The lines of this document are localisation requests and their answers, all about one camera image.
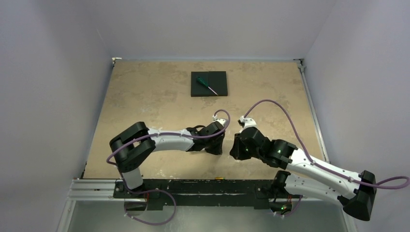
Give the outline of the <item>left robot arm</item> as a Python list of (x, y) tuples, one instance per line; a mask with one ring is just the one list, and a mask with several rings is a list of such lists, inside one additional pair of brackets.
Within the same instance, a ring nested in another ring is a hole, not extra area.
[(125, 191), (133, 198), (144, 193), (140, 165), (153, 152), (179, 150), (184, 152), (205, 151), (222, 154), (226, 119), (215, 119), (208, 126), (198, 125), (183, 130), (157, 130), (137, 122), (114, 137), (109, 146), (112, 158), (125, 181)]

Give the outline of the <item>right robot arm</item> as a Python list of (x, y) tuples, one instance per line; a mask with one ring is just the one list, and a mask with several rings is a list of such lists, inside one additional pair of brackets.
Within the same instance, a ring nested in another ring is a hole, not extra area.
[(268, 190), (275, 197), (303, 195), (333, 203), (349, 216), (369, 221), (376, 196), (369, 171), (347, 171), (322, 160), (308, 159), (304, 151), (285, 140), (270, 140), (251, 127), (234, 136), (230, 155), (236, 160), (256, 158), (278, 168)]

